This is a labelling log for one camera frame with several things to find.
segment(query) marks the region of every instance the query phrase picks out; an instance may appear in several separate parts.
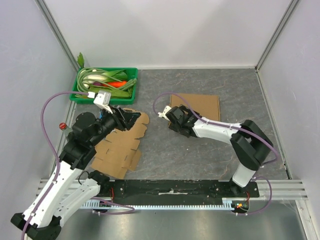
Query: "cardboard sheet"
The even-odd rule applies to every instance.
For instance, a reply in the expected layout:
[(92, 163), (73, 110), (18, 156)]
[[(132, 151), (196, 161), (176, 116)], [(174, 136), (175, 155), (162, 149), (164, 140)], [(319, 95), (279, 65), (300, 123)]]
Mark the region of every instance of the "cardboard sheet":
[[(219, 109), (219, 97), (217, 95), (202, 95), (202, 94), (189, 94), (178, 93), (184, 97), (190, 104), (190, 106), (201, 116), (207, 119), (220, 121), (220, 109)], [(170, 106), (185, 105), (179, 97), (171, 95)]]
[(138, 149), (139, 138), (145, 135), (148, 123), (148, 115), (141, 112), (141, 116), (129, 131), (116, 129), (111, 132), (105, 140), (96, 145), (91, 167), (117, 179), (123, 179), (128, 170), (134, 171), (142, 155)]

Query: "green plastic tray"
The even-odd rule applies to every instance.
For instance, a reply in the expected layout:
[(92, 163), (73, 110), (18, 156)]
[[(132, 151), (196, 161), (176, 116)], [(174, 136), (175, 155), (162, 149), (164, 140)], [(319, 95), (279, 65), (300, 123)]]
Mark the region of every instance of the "green plastic tray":
[[(114, 71), (123, 69), (125, 73), (128, 75), (128, 80), (137, 79), (138, 80), (138, 69), (135, 67), (96, 67), (96, 69), (103, 69), (106, 71)], [(112, 105), (130, 105), (135, 101), (137, 84), (133, 86), (132, 97), (131, 98), (111, 98), (110, 104)], [(72, 91), (78, 91), (77, 79), (75, 79)], [(76, 97), (75, 94), (70, 94), (70, 100), (76, 102), (77, 104), (93, 104), (93, 98), (80, 98)]]

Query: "cardboard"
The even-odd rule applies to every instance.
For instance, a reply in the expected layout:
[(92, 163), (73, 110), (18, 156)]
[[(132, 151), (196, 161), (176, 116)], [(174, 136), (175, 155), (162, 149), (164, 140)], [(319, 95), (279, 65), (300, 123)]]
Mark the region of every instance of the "cardboard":
[[(202, 95), (202, 94), (189, 94), (178, 93), (181, 97), (185, 98), (192, 109), (201, 116), (213, 120), (220, 121), (219, 97), (217, 95)], [(186, 105), (182, 99), (175, 95), (171, 95), (170, 107)]]
[(138, 149), (139, 138), (145, 135), (148, 123), (148, 115), (141, 112), (129, 131), (116, 129), (111, 132), (95, 146), (96, 154), (91, 167), (114, 178), (124, 179), (127, 171), (134, 171), (139, 163), (142, 155)]

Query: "white panel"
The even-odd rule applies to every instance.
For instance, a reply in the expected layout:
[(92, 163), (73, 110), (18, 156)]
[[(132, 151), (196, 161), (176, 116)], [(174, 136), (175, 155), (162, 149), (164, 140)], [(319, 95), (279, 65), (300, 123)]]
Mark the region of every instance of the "white panel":
[[(40, 179), (49, 176), (51, 153), (40, 126), (48, 97), (71, 88), (75, 71), (33, 0), (4, 0), (0, 7), (0, 232), (20, 239), (10, 223), (34, 200)], [(54, 145), (68, 97), (59, 97), (45, 112)]]
[(320, 1), (300, 1), (261, 69), (291, 173), (320, 221)]
[(91, 67), (257, 64), (290, 0), (45, 0)]

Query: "red bottle cap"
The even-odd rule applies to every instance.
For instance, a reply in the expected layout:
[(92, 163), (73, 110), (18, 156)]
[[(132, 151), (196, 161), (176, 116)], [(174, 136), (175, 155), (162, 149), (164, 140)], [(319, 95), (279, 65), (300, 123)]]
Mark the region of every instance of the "red bottle cap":
[(66, 124), (65, 122), (62, 122), (62, 123), (59, 124), (59, 128), (60, 128), (61, 130), (65, 130), (67, 127), (68, 127), (68, 126), (67, 126), (67, 124)]

